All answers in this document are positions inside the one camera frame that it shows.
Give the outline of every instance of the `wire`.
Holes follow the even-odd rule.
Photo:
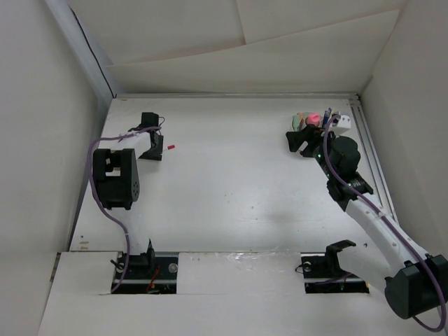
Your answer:
[[[440,301],[440,310],[442,311],[441,317],[440,317],[440,324],[435,327],[432,328],[426,324],[424,324],[422,321],[420,321],[417,317],[413,317],[413,319],[422,327],[424,327],[425,329],[432,331],[434,333],[438,333],[439,331],[441,331],[444,326],[445,323],[447,322],[447,307],[445,306],[445,298],[443,296],[442,293],[442,289],[439,285],[439,283],[437,282],[437,279],[434,276],[434,273],[431,272],[431,270],[429,269],[429,267],[427,266],[427,264],[425,263],[425,261],[423,260],[423,258],[418,254],[417,251],[415,251],[415,248],[412,247],[411,244],[409,244],[409,242],[406,240],[406,238],[404,238],[399,231],[397,231],[397,229],[393,226],[393,224],[390,222],[390,220],[386,217],[386,215],[384,215],[381,212],[381,209],[379,209],[372,201],[370,201],[366,196],[364,196],[363,194],[361,194],[360,192],[358,192],[355,188],[352,188],[346,181],[344,181],[342,179],[341,176],[339,176],[337,174],[337,172],[335,171],[335,169],[333,168],[333,166],[331,165],[330,162],[330,158],[329,158],[329,153],[328,153],[328,134],[330,133],[330,125],[333,123],[333,121],[335,119],[339,119],[340,115],[334,115],[329,122],[327,123],[327,125],[325,126],[325,132],[323,133],[323,156],[325,158],[325,162],[328,166],[328,169],[330,170],[331,174],[347,189],[349,189],[353,194],[355,194],[356,196],[358,196],[359,198],[361,198],[365,203],[367,203],[367,205],[369,205],[369,207],[372,208],[373,211],[375,211],[377,213],[377,215],[383,220],[383,222],[386,224],[386,226],[389,228],[390,231],[392,231],[392,233],[398,238],[398,240],[400,240],[400,242],[405,245],[406,249],[409,250],[409,252],[411,252],[414,257],[419,261],[420,265],[423,267],[423,269],[425,270],[425,272],[428,274],[429,279],[431,280],[431,282],[434,285],[435,288],[435,292],[437,293],[437,296],[439,298]]]
[[[162,122],[159,124],[159,127],[161,127],[162,124],[165,122],[165,117],[159,117],[159,119],[163,119]]]
[[[325,280],[325,281],[320,281],[320,282],[316,282],[316,283],[314,283],[315,285],[328,285],[328,284],[333,284],[333,283],[335,283],[336,281],[339,281],[339,280],[343,280],[344,279],[344,281],[345,280],[347,280],[347,278],[348,277],[350,277],[351,275],[353,275],[352,273],[346,273],[346,274],[344,274],[343,276],[340,276],[339,278],[334,278],[334,279],[329,279],[329,280]]]
[[[73,16],[75,17],[75,20],[76,20],[76,22],[78,23],[79,28],[81,29],[81,33],[83,33],[85,42],[87,43],[87,47],[89,47],[90,52],[92,53],[93,57],[95,58],[95,61],[97,61],[99,70],[101,71],[101,75],[103,75],[103,78],[104,78],[104,80],[106,81],[107,87],[109,88],[109,91],[111,91],[112,98],[116,98],[117,95],[116,95],[116,94],[115,94],[115,95],[113,94],[112,87],[111,87],[111,85],[109,84],[109,82],[107,81],[106,75],[104,75],[103,69],[101,68],[101,65],[99,64],[99,61],[98,61],[98,59],[97,59],[97,56],[95,55],[95,53],[93,52],[92,47],[90,46],[89,40],[88,40],[87,36],[85,35],[83,26],[81,26],[81,23],[79,22],[78,16],[77,16],[76,13],[74,12],[74,10],[71,9],[71,7],[69,7],[69,8],[70,8],[70,11],[73,13]]]
[[[151,290],[151,288],[153,287],[154,279],[156,278],[157,275],[159,275],[159,272],[160,272],[160,266],[157,266],[157,268],[155,269],[154,275],[151,278],[151,282],[148,284],[148,287],[146,287],[146,292],[149,292]]]
[[[344,290],[344,287],[345,287],[345,283],[346,283],[346,282],[347,282],[347,278],[344,279],[344,282],[343,282],[342,285],[341,285],[341,291]]]
[[[123,267],[122,274],[121,274],[119,282],[115,285],[115,287],[112,288],[111,293],[115,292],[118,289],[118,287],[120,287],[121,283],[123,282],[123,279],[125,278],[127,267],[129,266],[129,256],[130,256],[130,252],[131,252],[131,242],[130,242],[130,239],[129,239],[129,231],[126,228],[126,225],[123,224],[117,218],[113,217],[109,212],[107,212],[105,210],[105,208],[103,207],[101,201],[99,200],[98,192],[97,192],[97,189],[95,188],[95,181],[93,180],[93,160],[92,160],[93,150],[94,150],[95,146],[100,141],[115,141],[115,140],[132,138],[132,137],[135,137],[139,133],[152,131],[152,130],[160,130],[160,127],[147,127],[147,128],[140,129],[139,131],[136,131],[134,133],[128,133],[128,134],[125,134],[125,135],[115,136],[115,137],[112,137],[112,138],[98,138],[98,139],[92,141],[92,143],[89,145],[89,149],[87,150],[87,168],[89,169],[89,183],[90,183],[90,186],[92,187],[93,199],[95,200],[95,202],[97,203],[97,206],[99,207],[99,210],[105,215],[105,217],[107,217],[108,219],[110,219],[114,223],[117,223],[122,228],[123,232],[125,233],[125,238],[126,238],[125,266]]]

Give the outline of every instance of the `red wire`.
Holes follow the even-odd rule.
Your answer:
[[[154,279],[156,278],[157,275],[159,275],[159,272],[160,272],[160,266],[157,266],[157,268],[155,269],[154,275],[151,278],[151,282],[148,284],[148,287],[146,287],[146,292],[149,292],[149,290],[153,286]]]

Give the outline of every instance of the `white platform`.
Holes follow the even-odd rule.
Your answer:
[[[315,160],[288,150],[292,116],[328,107],[351,116],[348,96],[115,99],[104,136],[137,126],[141,112],[155,112],[166,118],[165,144],[176,148],[161,162],[138,160],[140,198],[131,211],[114,213],[138,222],[156,251],[322,251],[341,239],[370,243],[330,198]],[[356,123],[347,136],[360,144],[359,172],[375,188]],[[124,247],[123,232],[99,212],[89,187],[71,250]]]
[[[305,294],[298,253],[183,253],[176,295],[102,295],[114,252],[63,253],[38,336],[432,335],[367,294]],[[422,316],[438,323],[436,311]]]

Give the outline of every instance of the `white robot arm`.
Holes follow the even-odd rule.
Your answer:
[[[437,328],[427,328],[440,331],[446,319],[448,261],[442,255],[431,256],[392,216],[382,211],[373,189],[356,171],[361,158],[357,143],[340,136],[350,128],[350,118],[343,115],[337,124],[332,124],[335,118],[325,129],[308,125],[302,131],[286,133],[289,149],[298,151],[307,142],[300,154],[316,159],[328,177],[330,196],[364,229],[386,260],[375,258],[368,253],[368,248],[346,240],[327,246],[320,266],[327,267],[336,277],[355,274],[379,289],[402,319],[415,318],[441,306],[442,323]]]

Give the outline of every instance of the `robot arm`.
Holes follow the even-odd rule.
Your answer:
[[[127,210],[131,209],[140,194],[137,159],[162,159],[163,136],[157,133],[158,127],[159,115],[142,113],[141,124],[129,130],[139,133],[108,142],[108,148],[94,151],[92,161],[94,186],[101,205],[125,219],[131,241],[130,255],[143,259],[151,256],[151,243],[148,246],[148,238],[138,227],[139,222],[132,220],[132,213]]]
[[[324,129],[313,125],[299,132],[288,132],[290,151],[297,151],[304,142],[307,147],[300,152],[306,158],[315,158],[328,177],[327,189],[341,209],[352,217],[370,236],[383,253],[386,262],[368,254],[368,248],[356,246],[351,241],[341,241],[327,247],[325,257],[329,267],[349,272],[372,284],[386,296],[392,310],[402,319],[408,319],[429,309],[440,306],[440,300],[427,271],[418,258],[398,238],[397,233],[416,251],[434,274],[448,301],[448,261],[442,256],[431,256],[413,241],[387,214],[379,215],[366,201],[353,193],[354,188],[377,208],[382,210],[373,189],[356,171],[361,154],[358,145],[349,137],[340,136],[350,128],[350,119],[343,115],[338,124],[330,126],[328,159],[332,168],[345,182],[341,183],[331,172],[324,155]],[[385,223],[386,217],[395,232]]]

